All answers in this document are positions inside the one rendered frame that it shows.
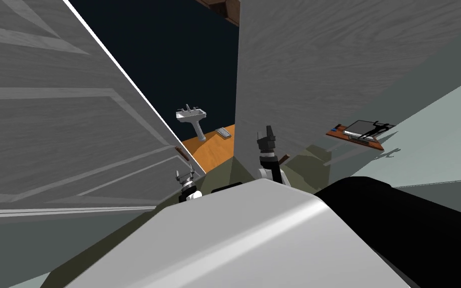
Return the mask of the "brown wall shelf with items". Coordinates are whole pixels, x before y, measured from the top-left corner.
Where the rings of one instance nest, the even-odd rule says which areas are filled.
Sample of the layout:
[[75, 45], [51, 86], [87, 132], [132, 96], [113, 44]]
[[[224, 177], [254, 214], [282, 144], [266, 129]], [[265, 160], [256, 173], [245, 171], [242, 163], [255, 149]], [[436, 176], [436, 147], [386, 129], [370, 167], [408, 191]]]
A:
[[389, 123], [357, 120], [349, 126], [339, 124], [326, 132], [325, 136], [383, 151], [384, 149], [377, 137], [394, 127], [395, 125]]

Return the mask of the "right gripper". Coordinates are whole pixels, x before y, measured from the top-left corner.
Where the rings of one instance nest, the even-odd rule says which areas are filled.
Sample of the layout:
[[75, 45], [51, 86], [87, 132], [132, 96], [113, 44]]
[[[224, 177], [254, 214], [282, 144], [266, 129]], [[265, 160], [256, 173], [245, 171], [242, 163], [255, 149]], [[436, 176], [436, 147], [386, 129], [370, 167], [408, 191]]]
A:
[[257, 144], [261, 154], [274, 153], [276, 148], [276, 137], [271, 125], [266, 126], [266, 137], [263, 137], [262, 132], [257, 132]]

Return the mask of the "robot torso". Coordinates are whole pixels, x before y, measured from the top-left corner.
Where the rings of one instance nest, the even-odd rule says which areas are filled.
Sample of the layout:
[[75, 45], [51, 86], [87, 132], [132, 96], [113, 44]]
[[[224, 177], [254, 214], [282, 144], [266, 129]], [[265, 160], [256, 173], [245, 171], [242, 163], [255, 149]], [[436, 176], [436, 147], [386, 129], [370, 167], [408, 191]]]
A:
[[313, 194], [258, 179], [168, 206], [65, 288], [410, 288]]

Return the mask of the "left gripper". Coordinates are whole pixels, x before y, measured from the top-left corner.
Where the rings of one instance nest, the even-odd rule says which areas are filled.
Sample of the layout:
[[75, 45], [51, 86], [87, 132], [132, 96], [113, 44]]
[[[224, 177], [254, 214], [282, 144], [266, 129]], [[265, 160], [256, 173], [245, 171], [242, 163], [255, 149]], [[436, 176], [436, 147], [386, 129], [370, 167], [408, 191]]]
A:
[[190, 186], [193, 183], [193, 176], [195, 170], [192, 165], [190, 165], [190, 173], [180, 175], [179, 171], [175, 171], [175, 179], [179, 182], [179, 184], [184, 188], [186, 186]]

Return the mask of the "grey panelled door leaf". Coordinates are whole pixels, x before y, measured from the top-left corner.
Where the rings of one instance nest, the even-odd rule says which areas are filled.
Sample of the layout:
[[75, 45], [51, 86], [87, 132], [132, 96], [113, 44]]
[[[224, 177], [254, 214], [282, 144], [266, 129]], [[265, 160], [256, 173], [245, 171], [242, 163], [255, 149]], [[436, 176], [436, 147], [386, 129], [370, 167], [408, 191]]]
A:
[[205, 171], [72, 0], [0, 0], [0, 220], [152, 210]]

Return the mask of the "white pedestal sink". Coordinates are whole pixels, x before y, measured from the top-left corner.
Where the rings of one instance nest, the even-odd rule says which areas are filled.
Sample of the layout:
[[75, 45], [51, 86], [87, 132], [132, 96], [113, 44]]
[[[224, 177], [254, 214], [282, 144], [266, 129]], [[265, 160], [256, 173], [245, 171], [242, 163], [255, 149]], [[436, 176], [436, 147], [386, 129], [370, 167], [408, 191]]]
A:
[[207, 116], [207, 113], [199, 107], [194, 106], [191, 108], [188, 104], [185, 106], [186, 109], [181, 108], [175, 112], [176, 119], [181, 123], [190, 123], [196, 132], [198, 140], [205, 142], [206, 137], [199, 122]]

